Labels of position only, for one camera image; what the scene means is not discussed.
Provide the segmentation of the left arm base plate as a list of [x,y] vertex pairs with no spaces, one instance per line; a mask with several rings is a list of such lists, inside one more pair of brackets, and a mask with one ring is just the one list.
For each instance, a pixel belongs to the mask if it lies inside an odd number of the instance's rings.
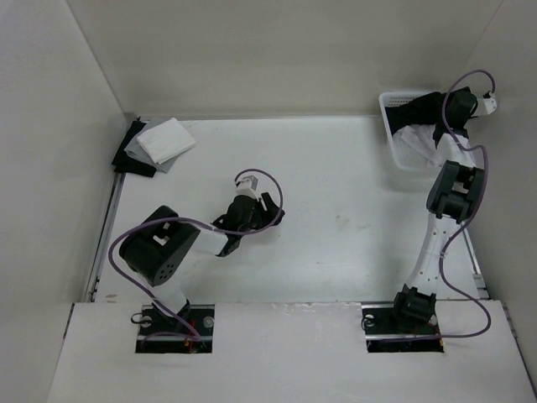
[[130,322],[138,327],[136,353],[202,354],[212,353],[215,329],[214,305],[190,305],[180,312],[200,335],[194,333],[173,317],[167,317],[157,307],[142,306],[132,314]]

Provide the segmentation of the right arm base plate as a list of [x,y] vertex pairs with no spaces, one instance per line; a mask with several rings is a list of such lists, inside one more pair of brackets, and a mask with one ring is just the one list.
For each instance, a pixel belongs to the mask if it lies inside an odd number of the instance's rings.
[[391,303],[362,305],[361,327],[369,353],[444,353],[437,319],[396,319]]

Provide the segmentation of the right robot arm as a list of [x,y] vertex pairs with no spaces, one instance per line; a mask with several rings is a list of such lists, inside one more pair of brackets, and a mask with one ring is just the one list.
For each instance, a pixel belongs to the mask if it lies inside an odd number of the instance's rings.
[[469,87],[430,92],[386,109],[392,133],[427,130],[441,160],[426,200],[428,222],[419,257],[389,311],[389,322],[399,332],[427,326],[435,318],[438,284],[447,281],[447,250],[475,217],[487,184],[487,170],[477,166],[466,124],[494,109],[492,93],[479,98]]

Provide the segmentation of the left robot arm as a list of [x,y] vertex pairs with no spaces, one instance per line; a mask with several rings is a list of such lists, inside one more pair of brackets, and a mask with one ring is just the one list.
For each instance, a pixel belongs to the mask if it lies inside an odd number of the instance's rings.
[[169,334],[180,334],[188,325],[188,299],[175,277],[190,252],[227,257],[248,233],[277,226],[285,211],[267,192],[261,196],[237,195],[227,211],[209,228],[178,222],[179,215],[161,206],[146,221],[156,224],[130,234],[119,247],[119,256],[156,297],[159,324]]

